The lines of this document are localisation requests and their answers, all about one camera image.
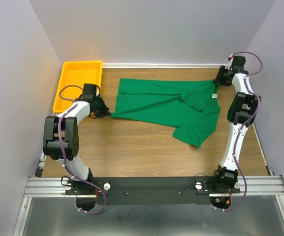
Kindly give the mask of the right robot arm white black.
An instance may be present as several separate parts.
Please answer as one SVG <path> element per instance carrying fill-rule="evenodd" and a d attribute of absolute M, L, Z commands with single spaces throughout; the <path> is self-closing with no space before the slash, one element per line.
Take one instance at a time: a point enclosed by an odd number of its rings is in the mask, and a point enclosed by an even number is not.
<path fill-rule="evenodd" d="M 243 140 L 248 128 L 255 120 L 261 103 L 261 97 L 250 85 L 250 76 L 258 74 L 262 70 L 263 63 L 259 59 L 259 70 L 249 73 L 245 69 L 246 57 L 242 54 L 247 52 L 230 55 L 228 64 L 220 67 L 213 80 L 213 83 L 219 86 L 234 86 L 236 91 L 227 113 L 229 135 L 225 153 L 211 179 L 211 188 L 218 193 L 234 188 L 238 182 L 238 174 L 242 173 L 239 157 Z"/>

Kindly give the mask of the green t shirt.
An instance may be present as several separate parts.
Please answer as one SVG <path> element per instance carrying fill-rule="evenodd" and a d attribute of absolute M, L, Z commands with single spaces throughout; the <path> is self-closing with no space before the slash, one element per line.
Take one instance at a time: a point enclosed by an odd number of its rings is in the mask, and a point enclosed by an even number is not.
<path fill-rule="evenodd" d="M 216 130 L 218 88 L 211 80 L 122 78 L 111 116 L 174 127 L 174 138 L 200 147 Z"/>

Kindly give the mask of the yellow plastic tray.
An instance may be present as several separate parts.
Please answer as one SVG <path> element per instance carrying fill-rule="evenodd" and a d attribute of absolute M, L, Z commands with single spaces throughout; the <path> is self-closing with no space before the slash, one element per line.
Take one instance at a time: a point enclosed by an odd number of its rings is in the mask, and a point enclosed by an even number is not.
<path fill-rule="evenodd" d="M 62 71 L 53 104 L 53 113 L 60 114 L 68 109 L 72 102 L 81 94 L 84 84 L 101 86 L 103 62 L 92 61 L 66 61 Z"/>

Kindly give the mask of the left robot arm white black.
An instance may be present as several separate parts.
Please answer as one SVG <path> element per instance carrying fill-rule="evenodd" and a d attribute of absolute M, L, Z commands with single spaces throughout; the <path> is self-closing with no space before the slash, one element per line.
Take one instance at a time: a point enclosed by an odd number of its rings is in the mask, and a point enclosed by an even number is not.
<path fill-rule="evenodd" d="M 44 123 L 43 153 L 61 163 L 70 175 L 69 187 L 82 194 L 103 193 L 96 184 L 92 171 L 79 155 L 78 124 L 86 117 L 96 119 L 111 115 L 102 99 L 101 89 L 95 84 L 67 85 L 59 98 L 72 102 L 71 106 L 56 116 L 47 116 Z"/>

